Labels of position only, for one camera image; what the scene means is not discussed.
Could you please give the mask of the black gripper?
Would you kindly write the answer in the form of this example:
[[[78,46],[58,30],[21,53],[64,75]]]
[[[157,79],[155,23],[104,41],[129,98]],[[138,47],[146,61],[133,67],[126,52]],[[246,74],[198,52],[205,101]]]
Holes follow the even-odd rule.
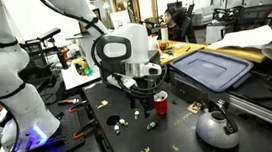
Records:
[[[159,80],[156,77],[136,78],[137,83],[126,90],[131,109],[136,107],[139,102],[144,108],[145,118],[150,117],[150,110],[154,109],[153,97],[158,91]]]

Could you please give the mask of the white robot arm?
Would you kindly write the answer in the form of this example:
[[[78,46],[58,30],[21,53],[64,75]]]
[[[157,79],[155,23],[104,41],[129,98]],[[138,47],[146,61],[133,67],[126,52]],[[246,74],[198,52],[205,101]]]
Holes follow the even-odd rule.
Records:
[[[128,23],[111,33],[99,21],[89,0],[42,0],[48,8],[78,20],[96,39],[93,58],[125,61],[126,79],[159,75],[161,66],[148,60],[146,28]],[[11,30],[6,7],[0,0],[0,103],[13,117],[0,129],[0,152],[26,152],[39,148],[60,127],[60,121],[46,109],[36,87],[25,83],[18,74],[29,64],[30,55],[19,45]]]

